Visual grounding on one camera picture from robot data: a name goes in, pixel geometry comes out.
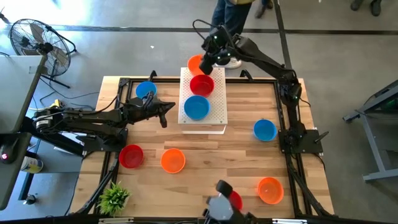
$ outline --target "wooden tabletop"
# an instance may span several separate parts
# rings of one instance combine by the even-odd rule
[[[116,96],[119,79],[104,77],[97,110]],[[302,98],[308,101],[304,82],[302,79],[300,82]],[[261,218],[294,216],[285,157],[277,137],[271,142],[260,142],[252,133],[254,123],[262,118],[280,128],[273,85],[227,84],[228,125],[224,135],[181,134],[177,124],[179,83],[156,85],[162,101],[174,101],[177,105],[166,114],[167,128],[161,127],[158,118],[127,126],[127,144],[143,148],[144,162],[138,169],[119,167],[118,181],[132,194],[122,216],[201,217],[207,197],[217,194],[215,185],[220,179],[242,196],[243,212]],[[300,110],[306,128],[313,128],[309,105],[300,102]],[[186,157],[185,167],[178,174],[166,173],[160,166],[163,152],[173,147],[181,149]],[[103,157],[103,152],[95,152],[83,161],[72,212],[81,208],[97,188]],[[312,154],[302,157],[308,188],[333,213],[322,163]],[[257,196],[256,188],[263,177],[275,177],[284,186],[284,198],[279,204],[267,205]],[[297,189],[304,211],[302,194],[298,186]]]

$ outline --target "concrete floor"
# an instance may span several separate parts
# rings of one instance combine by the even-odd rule
[[[38,19],[48,24],[116,27],[190,27],[194,19],[209,21],[215,0],[80,0],[3,1],[3,13],[10,21]],[[398,30],[398,2],[383,0],[382,14],[373,17],[368,2],[358,12],[349,9],[349,0],[280,0],[286,29],[313,30]],[[24,4],[29,10],[22,11]],[[254,10],[245,28],[277,29],[275,11],[254,19]],[[60,32],[72,40],[79,53],[72,57],[66,74],[58,78],[72,86],[54,87],[67,96],[99,91],[104,75],[178,75],[187,59],[201,53],[201,39],[181,32]],[[243,34],[276,61],[283,63],[279,34]],[[323,140],[326,175],[335,213],[341,217],[396,222],[398,220],[398,177],[365,184],[363,174],[377,171],[361,123],[345,124],[341,119],[366,99],[397,79],[398,35],[287,35],[292,66],[305,79],[312,104],[314,123],[320,131],[330,131]],[[15,54],[7,32],[0,30],[0,51]],[[268,76],[245,63],[255,77]],[[240,70],[227,73],[237,76]],[[35,98],[50,93],[39,83]],[[97,95],[73,101],[95,106]],[[77,173],[41,174],[47,187],[34,179],[31,194],[45,203],[22,206],[11,199],[0,212],[0,220],[63,215],[73,192]],[[28,212],[21,216],[21,210]]]

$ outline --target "person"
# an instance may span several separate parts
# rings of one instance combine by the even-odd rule
[[[351,3],[351,10],[357,11],[361,7],[363,1],[364,0],[354,0]],[[380,13],[381,13],[381,0],[373,0],[371,2],[371,13],[372,13],[373,16],[379,16],[380,15]]]
[[[254,17],[256,19],[260,19],[266,12],[266,9],[272,9],[272,8],[274,8],[274,3],[272,2],[272,0],[261,0],[256,10],[256,13],[254,14]]]
[[[224,25],[226,30],[231,34],[241,34],[244,23],[248,17],[251,4],[254,0],[218,0],[216,8],[211,18],[211,24],[218,26]],[[239,68],[242,61],[231,58],[226,65],[217,65],[229,69]]]

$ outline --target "potted plant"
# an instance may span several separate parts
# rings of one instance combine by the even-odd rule
[[[118,184],[111,183],[111,188],[105,189],[104,193],[99,196],[100,212],[103,215],[115,217],[120,215],[121,211],[127,204],[130,193]]]

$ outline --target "jeans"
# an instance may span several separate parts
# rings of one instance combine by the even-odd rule
[[[229,0],[218,0],[211,23],[216,26],[224,24],[232,36],[241,34],[250,7],[251,3],[234,5]]]

